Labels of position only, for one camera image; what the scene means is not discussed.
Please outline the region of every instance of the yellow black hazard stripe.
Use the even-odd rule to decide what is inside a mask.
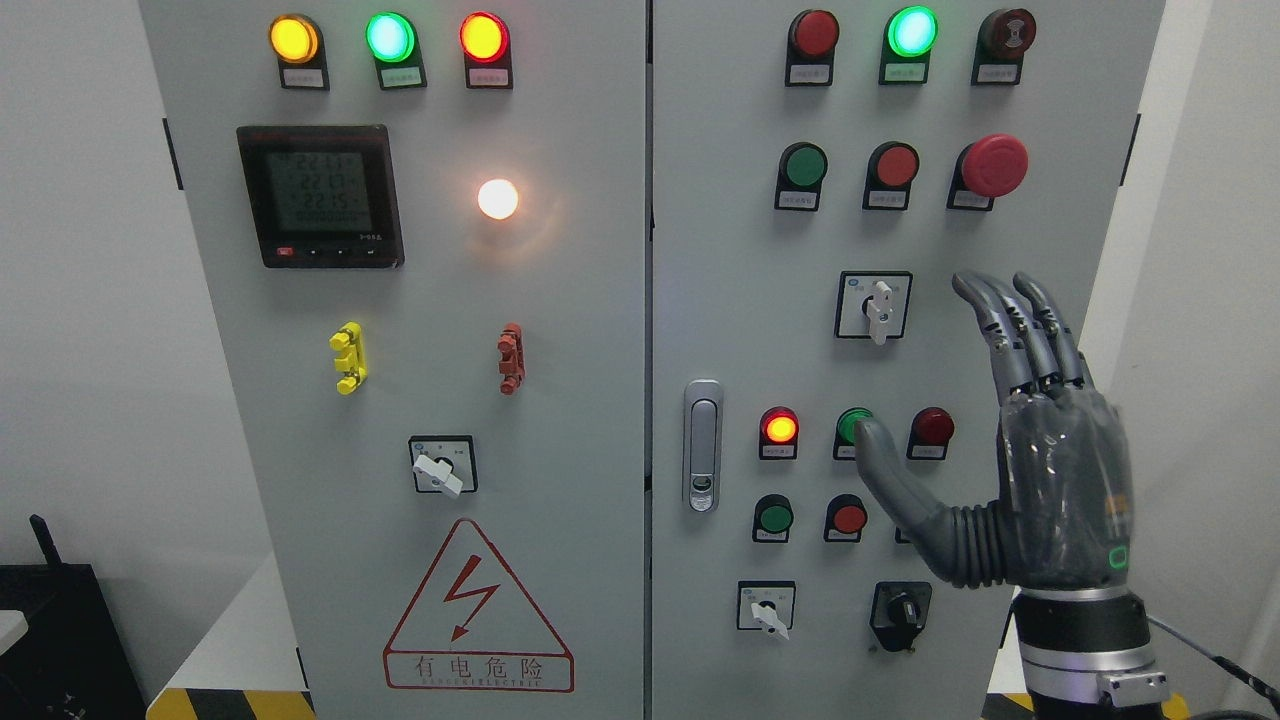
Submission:
[[[307,692],[165,688],[147,720],[316,720]]]
[[[1187,720],[1190,711],[1181,696],[1175,694],[1164,706],[1167,720]],[[1029,694],[989,694],[982,707],[982,720],[1032,720],[1032,696]]]
[[[1165,717],[1185,720],[1190,714],[1178,696],[1165,703]],[[165,688],[151,703],[147,720],[315,720],[311,693],[264,691],[201,691]],[[1027,694],[989,694],[982,720],[1032,720]]]

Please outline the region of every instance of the illuminated white light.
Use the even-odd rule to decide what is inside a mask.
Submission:
[[[480,204],[480,211],[485,215],[495,220],[506,220],[520,206],[520,192],[516,191],[516,186],[511,184],[511,181],[494,178],[480,186],[476,202]]]

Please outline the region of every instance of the lightning bolt symbol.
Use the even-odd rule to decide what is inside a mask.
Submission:
[[[476,603],[476,607],[475,610],[471,611],[471,615],[467,615],[466,621],[462,623],[461,625],[453,626],[453,639],[451,639],[449,642],[457,641],[458,638],[470,632],[467,630],[467,624],[470,624],[471,619],[475,618],[477,612],[480,612],[480,609],[484,607],[484,603],[489,602],[489,598],[493,597],[493,593],[498,592],[498,588],[502,587],[502,585],[488,585],[483,588],[476,588],[474,591],[458,592],[458,588],[461,588],[463,583],[467,582],[467,578],[470,578],[471,573],[475,573],[475,569],[479,566],[480,566],[479,555],[472,555],[471,557],[468,557],[467,564],[463,565],[462,571],[458,573],[458,579],[453,580],[453,587],[449,588],[448,594],[444,596],[444,602],[453,602],[454,600],[462,600],[465,597],[474,597],[477,594],[484,596],[480,600],[480,602]]]

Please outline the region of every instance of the green indicator light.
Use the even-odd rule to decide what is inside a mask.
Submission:
[[[413,26],[396,13],[378,13],[365,28],[369,50],[384,63],[399,63],[412,55],[413,36]]]
[[[817,184],[827,174],[827,159],[822,152],[805,145],[787,156],[787,179],[800,187]]]
[[[1111,552],[1107,553],[1107,562],[1115,570],[1124,570],[1129,566],[1129,548],[1125,546],[1112,547]]]
[[[846,445],[854,445],[854,425],[858,424],[858,420],[870,416],[872,411],[865,407],[846,410],[845,414],[840,416],[840,420],[836,421],[836,434],[838,434],[840,439],[842,439]]]
[[[888,46],[901,58],[919,58],[938,38],[938,18],[924,5],[902,8],[888,23]]]
[[[791,511],[781,505],[773,505],[760,512],[760,529],[767,533],[783,533],[790,527]]]

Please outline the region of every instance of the gray metal panel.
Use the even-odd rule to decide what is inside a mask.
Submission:
[[[925,406],[956,436],[943,462],[911,462],[954,503],[996,492],[987,351],[950,274],[1028,270],[1075,328],[1093,282],[1162,4],[1041,3],[1016,87],[970,87],[978,27],[997,6],[934,6],[929,82],[881,87],[887,0],[826,5],[841,23],[835,85],[782,85],[787,27],[805,4],[659,3],[654,13],[653,716],[977,717],[1007,589],[934,582],[915,653],[873,651],[878,580],[931,579],[858,477],[831,459],[835,424],[872,409],[905,451]],[[1030,172],[992,213],[945,210],[956,156],[992,132],[1021,138]],[[920,154],[910,210],[860,209],[882,142]],[[815,214],[773,209],[778,156],[796,141],[831,159]],[[841,270],[910,270],[906,336],[836,340]],[[719,507],[681,500],[681,400],[723,384]],[[799,459],[756,459],[760,414],[799,414]],[[750,541],[767,493],[796,514],[786,544]],[[856,544],[824,543],[827,502],[868,505]],[[790,643],[736,629],[737,580],[795,580]]]
[[[457,31],[477,8],[463,3],[397,8],[417,26],[430,86],[393,92],[364,45],[380,5],[141,5],[320,717],[637,717],[644,3],[488,4],[512,29],[511,92],[465,88]],[[320,24],[332,92],[279,87],[266,36],[284,12]],[[360,123],[390,132],[404,266],[262,268],[236,127]],[[522,191],[502,225],[475,205],[490,177]],[[326,341],[347,320],[364,325],[370,379],[342,397]],[[525,329],[515,397],[498,393],[507,322]],[[412,434],[472,434],[479,492],[415,493]],[[218,482],[216,468],[179,471]],[[460,516],[572,651],[573,693],[388,688],[383,646]]]

